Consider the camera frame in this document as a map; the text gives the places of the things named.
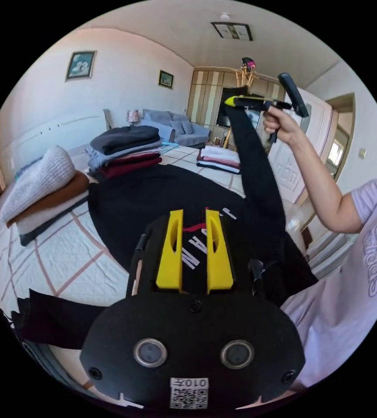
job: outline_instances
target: wooden headboard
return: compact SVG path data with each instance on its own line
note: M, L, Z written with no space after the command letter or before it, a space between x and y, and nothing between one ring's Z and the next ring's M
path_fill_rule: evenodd
M0 149L0 193L24 166L40 158L53 145L66 150L88 144L109 128L107 110L68 114L14 139Z

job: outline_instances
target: screw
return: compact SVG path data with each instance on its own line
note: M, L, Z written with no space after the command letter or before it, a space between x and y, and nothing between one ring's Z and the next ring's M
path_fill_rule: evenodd
M283 383L289 383L295 374L296 374L296 370L290 370L284 374L284 376L281 378L281 381Z
M99 369L96 369L95 367L92 367L88 374L94 379L94 380L100 380L102 378L101 371Z
M202 310L202 303L199 300L192 300L188 308L192 314L198 314Z

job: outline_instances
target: table lamp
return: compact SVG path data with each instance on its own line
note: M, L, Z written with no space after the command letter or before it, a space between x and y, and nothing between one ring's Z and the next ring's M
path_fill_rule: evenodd
M128 110L126 121L131 125L139 122L139 112L137 110Z

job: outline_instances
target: red folded shirt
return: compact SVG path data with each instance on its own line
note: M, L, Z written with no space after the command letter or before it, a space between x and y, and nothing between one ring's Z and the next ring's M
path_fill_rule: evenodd
M237 164L236 162L228 162L228 161L223 161L220 160L218 158L212 158L212 157L202 157L202 150L199 150L199 153L197 155L197 161L201 162L201 161L208 161L208 162L214 162L216 164L220 164L220 165L226 165L228 167L232 167L234 169L239 169L239 164Z
M109 165L107 167L100 167L100 173L108 179L117 177L118 175L124 175L135 170L144 169L152 165L159 164L162 161L161 157L157 157L150 160L134 162L131 164Z
M153 160L155 158L160 157L161 154L159 152L151 152L144 155L127 155L125 157L119 157L115 158L114 160L111 160L107 163L107 167L110 165L123 165L123 164L130 164L134 162L140 162L140 161L148 161Z

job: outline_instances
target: gray sofa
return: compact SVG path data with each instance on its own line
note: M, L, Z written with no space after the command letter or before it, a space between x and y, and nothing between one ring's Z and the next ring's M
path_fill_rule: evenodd
M209 140L210 130L190 122L187 115L149 109L144 109L143 112L144 117L140 124L158 128L159 136L164 141L189 147Z

